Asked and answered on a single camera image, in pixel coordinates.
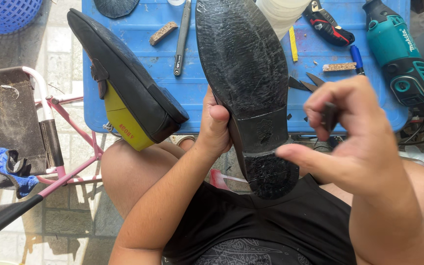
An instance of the cork piece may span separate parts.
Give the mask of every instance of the cork piece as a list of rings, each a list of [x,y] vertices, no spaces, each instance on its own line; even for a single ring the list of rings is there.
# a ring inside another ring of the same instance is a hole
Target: cork piece
[[[150,44],[155,46],[162,39],[164,39],[168,34],[173,32],[173,30],[177,29],[178,25],[174,21],[170,21],[166,23],[161,29],[159,29],[155,34],[150,37]]]
[[[354,70],[354,69],[356,69],[356,63],[323,65],[323,72]]]

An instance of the heel logo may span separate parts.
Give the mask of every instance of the heel logo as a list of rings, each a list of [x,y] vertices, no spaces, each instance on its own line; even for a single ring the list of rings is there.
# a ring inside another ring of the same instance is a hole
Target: heel logo
[[[256,124],[256,127],[261,144],[269,142],[272,135],[272,120],[263,119]]]

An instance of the blue table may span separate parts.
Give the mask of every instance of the blue table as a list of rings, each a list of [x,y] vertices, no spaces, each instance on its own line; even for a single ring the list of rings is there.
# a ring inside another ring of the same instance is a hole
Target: blue table
[[[366,44],[366,14],[362,10],[364,0],[322,0],[322,6],[329,11],[338,24],[352,32],[355,45],[358,46],[366,75],[371,80],[379,96],[379,104],[384,108],[394,131],[402,129],[408,118],[408,110],[400,105],[385,84],[381,70]],[[409,0],[384,1],[387,6],[409,21]],[[183,105],[190,119],[184,123],[178,133],[198,133],[201,121],[202,98],[207,89],[196,43],[195,23],[196,0],[192,1],[191,22],[186,41],[183,73],[178,78],[173,75],[174,54],[179,30],[164,38],[156,46],[148,42],[150,36],[169,21],[178,25],[181,21],[182,6],[172,6],[166,0],[140,0],[133,12],[119,19],[109,19],[101,15],[92,0],[82,1],[83,13],[91,16],[113,31],[137,55],[150,75],[159,86],[164,86]],[[289,35],[281,40],[284,48],[289,74],[298,80],[312,83],[305,72],[310,72],[324,81],[338,81],[355,75],[355,71],[322,72],[324,64],[352,62],[349,47],[337,47],[321,39],[309,23],[300,18],[294,25],[299,60],[292,62]],[[84,81],[84,118],[90,129],[97,133],[107,133],[102,128],[107,123],[103,100],[98,98],[97,84],[91,78],[91,62],[83,52]],[[304,120],[303,103],[310,93],[298,89],[290,89],[288,95],[288,113],[292,118],[287,122],[290,133],[312,134],[314,130]],[[344,134],[345,130],[338,125],[335,134]]]

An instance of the teal power tool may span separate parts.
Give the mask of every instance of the teal power tool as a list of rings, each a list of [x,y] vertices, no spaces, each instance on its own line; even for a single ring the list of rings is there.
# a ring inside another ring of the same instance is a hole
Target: teal power tool
[[[404,106],[418,108],[424,116],[424,60],[407,24],[381,0],[369,0],[362,8],[367,15],[369,47],[395,97]]]

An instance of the loafer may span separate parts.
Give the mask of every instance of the loafer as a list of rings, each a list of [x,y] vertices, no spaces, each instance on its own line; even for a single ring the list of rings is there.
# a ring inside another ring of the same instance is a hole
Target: loafer
[[[76,9],[70,9],[67,18],[91,59],[91,75],[105,101],[107,119],[121,136],[140,151],[177,132],[189,116],[127,45]]]

